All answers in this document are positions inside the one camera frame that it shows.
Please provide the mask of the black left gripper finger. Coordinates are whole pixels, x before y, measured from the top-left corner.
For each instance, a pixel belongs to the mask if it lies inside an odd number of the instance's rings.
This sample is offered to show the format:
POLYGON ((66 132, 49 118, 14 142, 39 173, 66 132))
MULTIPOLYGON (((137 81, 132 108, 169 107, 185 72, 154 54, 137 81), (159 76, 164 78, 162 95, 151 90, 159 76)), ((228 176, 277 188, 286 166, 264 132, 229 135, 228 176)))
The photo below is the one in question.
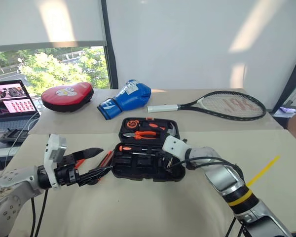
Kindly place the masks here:
POLYGON ((80 175, 78 179, 78 185, 95 185, 99 182, 99 180, 108 174, 112 169, 112 166, 103 166, 103 167, 96 167, 92 170, 89 170, 87 173, 80 175))
POLYGON ((93 158, 93 157, 97 156, 98 154, 100 154, 103 151, 104 150, 102 148, 88 148, 85 150, 74 152, 73 158, 75 161, 79 161, 82 159, 89 159, 89 158, 93 158))

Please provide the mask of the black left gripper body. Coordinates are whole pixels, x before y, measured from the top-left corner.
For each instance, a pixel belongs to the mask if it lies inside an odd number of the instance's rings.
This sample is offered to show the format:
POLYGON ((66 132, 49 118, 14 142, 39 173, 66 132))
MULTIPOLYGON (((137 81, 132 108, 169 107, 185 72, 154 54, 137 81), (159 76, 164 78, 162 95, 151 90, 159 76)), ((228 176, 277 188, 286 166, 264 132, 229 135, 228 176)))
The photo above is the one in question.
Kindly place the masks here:
POLYGON ((80 158, 78 153, 72 153, 63 156, 61 161, 57 163, 57 168, 54 171, 60 186, 70 186, 79 182, 79 172, 75 166, 80 158))

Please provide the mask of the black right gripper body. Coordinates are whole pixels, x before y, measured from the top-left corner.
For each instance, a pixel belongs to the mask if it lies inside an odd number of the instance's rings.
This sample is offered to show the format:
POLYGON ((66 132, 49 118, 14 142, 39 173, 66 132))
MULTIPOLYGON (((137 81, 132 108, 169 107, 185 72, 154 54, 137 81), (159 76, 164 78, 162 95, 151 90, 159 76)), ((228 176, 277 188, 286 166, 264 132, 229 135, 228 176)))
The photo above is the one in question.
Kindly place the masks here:
POLYGON ((167 152, 160 152, 158 154, 158 167, 157 167, 157 172, 158 173, 168 173, 165 171, 165 163, 170 159, 173 158, 173 164, 172 164, 172 173, 181 173, 182 169, 180 165, 175 165, 176 163, 178 163, 180 160, 176 157, 174 157, 173 155, 171 155, 170 153, 167 152))

